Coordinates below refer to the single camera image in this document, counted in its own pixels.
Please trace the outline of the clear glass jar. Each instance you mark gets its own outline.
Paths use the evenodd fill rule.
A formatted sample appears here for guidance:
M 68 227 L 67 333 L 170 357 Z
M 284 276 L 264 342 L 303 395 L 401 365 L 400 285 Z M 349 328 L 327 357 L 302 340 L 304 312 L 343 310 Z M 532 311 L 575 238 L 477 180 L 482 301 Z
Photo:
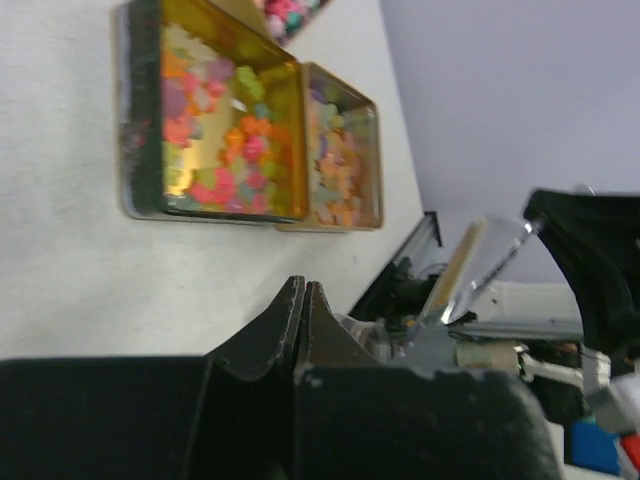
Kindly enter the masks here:
M 335 319 L 372 358 L 384 365 L 405 359 L 421 329 L 413 318 L 399 330 L 389 330 L 384 319 L 367 322 L 342 314 L 336 314 Z

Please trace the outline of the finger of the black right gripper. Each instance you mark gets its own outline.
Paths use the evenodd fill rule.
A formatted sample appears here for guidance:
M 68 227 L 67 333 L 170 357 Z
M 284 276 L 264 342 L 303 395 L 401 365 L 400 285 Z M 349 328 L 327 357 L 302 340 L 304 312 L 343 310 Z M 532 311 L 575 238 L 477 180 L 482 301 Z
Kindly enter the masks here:
M 639 356 L 639 196 L 536 189 L 523 212 L 574 293 L 586 347 Z

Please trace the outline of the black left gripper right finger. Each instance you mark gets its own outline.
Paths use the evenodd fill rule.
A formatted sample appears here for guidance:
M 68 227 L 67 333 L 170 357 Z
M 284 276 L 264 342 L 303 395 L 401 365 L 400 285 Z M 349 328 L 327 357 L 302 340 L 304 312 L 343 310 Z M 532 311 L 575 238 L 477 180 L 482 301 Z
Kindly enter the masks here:
M 559 479 L 542 409 L 495 370 L 388 367 L 307 284 L 294 371 L 297 479 Z

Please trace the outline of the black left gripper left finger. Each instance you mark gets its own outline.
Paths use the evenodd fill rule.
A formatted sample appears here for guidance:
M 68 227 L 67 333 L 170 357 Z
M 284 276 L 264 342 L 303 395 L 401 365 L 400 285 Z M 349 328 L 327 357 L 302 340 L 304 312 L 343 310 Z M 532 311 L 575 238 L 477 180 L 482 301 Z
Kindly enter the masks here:
M 253 479 L 288 460 L 305 281 L 200 356 L 1 364 L 5 479 Z

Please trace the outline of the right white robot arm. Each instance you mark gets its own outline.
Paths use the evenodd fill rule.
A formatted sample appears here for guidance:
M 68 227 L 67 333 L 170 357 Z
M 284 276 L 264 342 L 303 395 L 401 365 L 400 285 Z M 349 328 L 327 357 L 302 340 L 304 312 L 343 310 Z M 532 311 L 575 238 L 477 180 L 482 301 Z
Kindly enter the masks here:
M 537 189 L 473 222 L 415 324 L 364 365 L 311 337 L 296 372 L 297 479 L 560 479 L 544 379 L 639 475 L 639 198 Z

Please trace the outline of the silver metal scoop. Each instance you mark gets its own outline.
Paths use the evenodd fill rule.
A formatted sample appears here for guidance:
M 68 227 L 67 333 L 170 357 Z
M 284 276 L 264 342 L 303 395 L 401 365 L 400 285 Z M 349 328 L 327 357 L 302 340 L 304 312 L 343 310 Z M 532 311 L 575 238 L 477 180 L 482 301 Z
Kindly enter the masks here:
M 461 337 L 582 343 L 580 313 L 566 285 L 498 279 L 547 224 L 541 214 L 531 220 L 484 215 L 473 221 L 416 322 Z

